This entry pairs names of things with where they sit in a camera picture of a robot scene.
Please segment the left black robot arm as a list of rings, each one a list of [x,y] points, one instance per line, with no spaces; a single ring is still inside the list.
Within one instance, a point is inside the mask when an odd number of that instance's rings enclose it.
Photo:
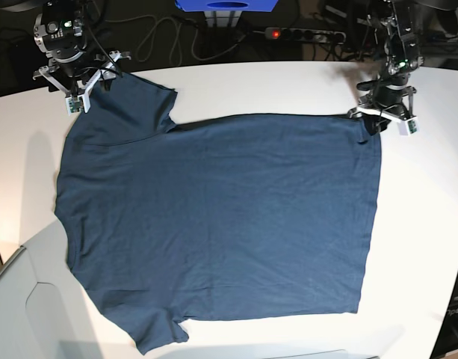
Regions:
[[[390,123],[401,135],[413,135],[418,131],[416,89],[408,82],[423,63],[413,6],[409,1],[372,1],[368,22],[379,32],[375,39],[381,42],[384,62],[372,80],[356,85],[364,95],[348,115],[361,120],[370,135],[380,134]]]

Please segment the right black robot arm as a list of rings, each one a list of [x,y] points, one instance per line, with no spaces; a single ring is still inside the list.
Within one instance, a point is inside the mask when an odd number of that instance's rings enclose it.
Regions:
[[[34,42],[48,58],[48,64],[34,72],[34,78],[44,78],[49,90],[59,90],[67,96],[77,96],[90,78],[100,75],[114,79],[123,76],[116,49],[106,49],[102,43],[112,35],[105,13],[94,1],[47,1],[33,27]]]

